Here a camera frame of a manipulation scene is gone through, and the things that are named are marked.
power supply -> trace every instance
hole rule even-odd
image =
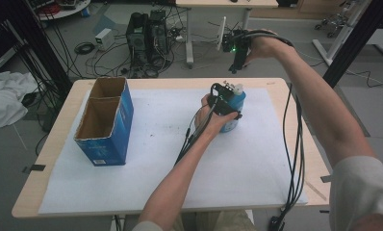
[[[168,41],[165,10],[150,12],[149,33],[154,48],[153,52],[158,56],[162,56],[162,53],[166,55],[168,53]]]
[[[152,49],[150,38],[147,33],[147,13],[132,13],[126,29],[129,52],[132,65],[144,65],[151,61]]]
[[[98,49],[106,51],[115,42],[113,31],[111,29],[105,28],[95,37],[95,40],[98,44]]]

blue cardboard box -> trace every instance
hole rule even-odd
[[[125,165],[133,113],[125,78],[95,81],[74,136],[93,165]]]

white cloth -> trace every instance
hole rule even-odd
[[[154,222],[142,221],[132,231],[162,231],[162,228]]]
[[[37,87],[30,73],[0,73],[0,127],[13,124],[27,114],[21,101],[25,94]]]
[[[365,215],[383,215],[383,164],[367,156],[338,162],[333,169],[330,208],[332,231],[349,230]]]

black equipment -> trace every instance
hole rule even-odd
[[[166,11],[155,10],[150,12],[149,37],[153,47],[153,54],[162,56],[168,54]]]
[[[151,48],[147,30],[148,14],[132,13],[126,29],[132,64],[144,65],[151,60]]]
[[[222,86],[219,83],[215,83],[212,85],[210,89],[210,95],[207,99],[207,102],[209,103],[210,108],[213,108],[214,104],[217,104],[217,106],[214,108],[214,112],[217,115],[229,115],[230,113],[237,112],[238,115],[234,119],[240,119],[243,117],[241,112],[238,112],[234,110],[227,102],[230,100],[231,97],[234,96],[234,92],[228,88],[228,86]]]
[[[223,52],[235,52],[236,55],[234,57],[234,62],[231,64],[228,69],[233,74],[237,73],[237,70],[241,70],[243,65],[245,64],[246,55],[248,53],[248,49],[251,46],[251,38],[253,37],[271,37],[275,39],[279,39],[290,46],[293,44],[287,40],[286,38],[279,37],[275,35],[273,32],[265,31],[265,30],[255,30],[255,31],[247,31],[247,30],[234,30],[229,34],[224,34],[222,37],[222,51]]]

table leg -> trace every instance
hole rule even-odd
[[[192,65],[194,63],[194,59],[192,56],[192,17],[191,17],[191,8],[187,9],[186,17],[188,20],[187,23],[187,37],[186,37],[186,64],[189,66],[190,69],[192,69]]]
[[[251,14],[251,10],[252,8],[245,8],[245,11],[243,12],[243,30],[246,30],[248,27],[248,19]]]

